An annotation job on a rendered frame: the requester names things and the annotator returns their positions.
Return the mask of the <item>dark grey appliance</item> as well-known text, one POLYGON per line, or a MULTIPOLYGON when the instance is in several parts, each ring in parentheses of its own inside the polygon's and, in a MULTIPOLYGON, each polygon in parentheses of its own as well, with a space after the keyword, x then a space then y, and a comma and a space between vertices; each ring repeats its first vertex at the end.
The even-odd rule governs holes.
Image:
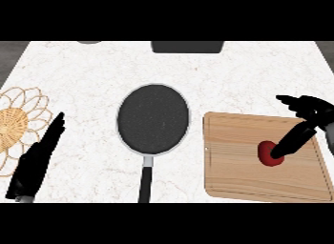
POLYGON ((152 41, 155 53, 218 53, 223 41, 152 41))

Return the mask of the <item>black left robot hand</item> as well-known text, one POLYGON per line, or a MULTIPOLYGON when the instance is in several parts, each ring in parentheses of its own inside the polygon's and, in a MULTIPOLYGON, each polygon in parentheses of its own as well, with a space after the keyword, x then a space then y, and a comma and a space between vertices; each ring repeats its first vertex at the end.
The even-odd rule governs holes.
POLYGON ((46 130, 44 137, 35 142, 17 160, 17 166, 6 193, 6 198, 34 196, 41 188, 50 157, 65 131, 65 113, 59 113, 46 130))

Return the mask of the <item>wooden cutting board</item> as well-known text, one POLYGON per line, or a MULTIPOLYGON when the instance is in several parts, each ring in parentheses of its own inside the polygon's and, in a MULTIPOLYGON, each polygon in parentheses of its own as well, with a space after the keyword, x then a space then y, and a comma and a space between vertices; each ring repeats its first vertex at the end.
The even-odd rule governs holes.
POLYGON ((204 188, 211 196, 270 202, 334 202, 316 139, 295 153, 270 156, 298 123, 295 118, 264 115, 204 115, 204 188))

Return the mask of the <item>woven wicker placemat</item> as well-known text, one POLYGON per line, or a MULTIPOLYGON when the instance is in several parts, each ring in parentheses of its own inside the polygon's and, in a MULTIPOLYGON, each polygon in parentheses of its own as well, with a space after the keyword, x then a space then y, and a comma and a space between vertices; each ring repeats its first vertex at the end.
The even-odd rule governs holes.
POLYGON ((41 141, 53 119, 47 105, 40 88, 0 91, 0 177, 13 175, 20 156, 41 141))

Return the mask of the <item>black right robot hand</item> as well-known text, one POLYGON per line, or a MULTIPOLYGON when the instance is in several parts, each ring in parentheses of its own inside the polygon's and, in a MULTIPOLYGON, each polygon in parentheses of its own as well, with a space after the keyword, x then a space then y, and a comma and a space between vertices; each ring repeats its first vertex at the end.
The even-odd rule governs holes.
POLYGON ((278 95, 276 99, 288 105, 288 109, 304 121, 292 127, 275 146, 270 152, 273 159, 295 153, 314 136, 316 128, 326 132, 326 126, 334 124, 334 105, 325 100, 307 95, 300 97, 278 95))

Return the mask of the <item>red tomato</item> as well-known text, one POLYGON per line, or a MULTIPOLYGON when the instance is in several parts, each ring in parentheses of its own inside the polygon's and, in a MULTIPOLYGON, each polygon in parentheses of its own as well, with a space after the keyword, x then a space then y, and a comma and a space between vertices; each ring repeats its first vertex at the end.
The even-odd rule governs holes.
POLYGON ((258 143, 258 161, 264 166, 275 167, 280 165, 285 161, 285 158, 280 157, 275 159, 272 157, 272 150, 275 148, 276 144, 272 141, 261 141, 258 143))

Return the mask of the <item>dark grey frying pan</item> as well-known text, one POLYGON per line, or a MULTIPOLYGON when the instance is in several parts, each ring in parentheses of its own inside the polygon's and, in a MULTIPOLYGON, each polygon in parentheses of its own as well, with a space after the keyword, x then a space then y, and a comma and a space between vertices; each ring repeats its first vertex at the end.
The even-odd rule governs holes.
POLYGON ((142 86, 122 101, 118 133, 128 148, 143 157, 139 203, 150 199, 153 158, 179 145, 189 129, 189 114, 181 94, 167 85, 142 86))

